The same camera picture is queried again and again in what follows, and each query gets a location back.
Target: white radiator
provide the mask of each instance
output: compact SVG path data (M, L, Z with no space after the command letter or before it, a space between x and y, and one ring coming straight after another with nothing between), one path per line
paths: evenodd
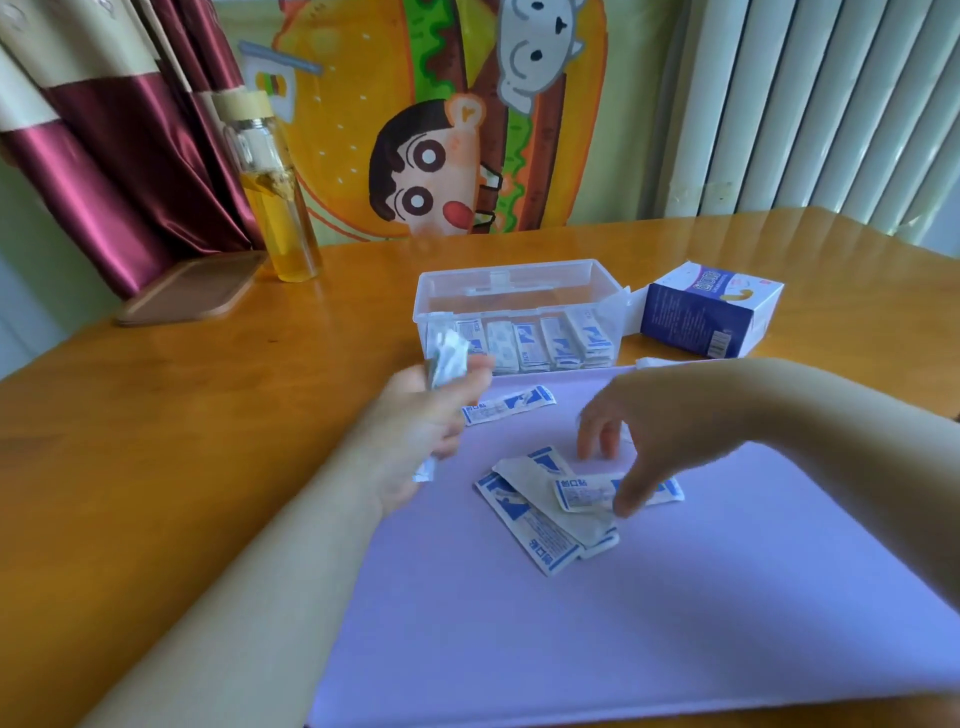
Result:
M960 177L960 0L690 0L681 32L647 213L814 205L921 241Z

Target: cardboard box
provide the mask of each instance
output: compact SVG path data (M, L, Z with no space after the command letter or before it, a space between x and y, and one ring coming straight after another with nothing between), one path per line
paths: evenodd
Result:
M640 333L711 359L763 338L783 284L687 261L648 286Z

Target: barcode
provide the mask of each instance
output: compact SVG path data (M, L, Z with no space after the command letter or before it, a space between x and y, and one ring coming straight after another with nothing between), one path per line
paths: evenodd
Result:
M723 331L715 331L710 337L710 348L707 349L707 357L710 359L722 359L727 355L727 347L730 345L730 335Z

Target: cartoon eye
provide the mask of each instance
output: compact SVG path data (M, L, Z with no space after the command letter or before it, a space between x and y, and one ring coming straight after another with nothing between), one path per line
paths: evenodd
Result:
M444 166L444 145L435 139L424 139L414 147L414 163L424 172L436 172Z
M411 215L425 215L433 209L433 195L425 187L411 187L403 193L403 208Z

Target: purple mat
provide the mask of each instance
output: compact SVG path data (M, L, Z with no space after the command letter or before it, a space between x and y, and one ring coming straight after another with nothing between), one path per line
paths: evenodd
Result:
M373 539L315 728L520 726L960 688L960 616L789 461L748 445L681 473L686 502L543 576L471 483L554 445L629 368L503 376L555 406L468 429Z

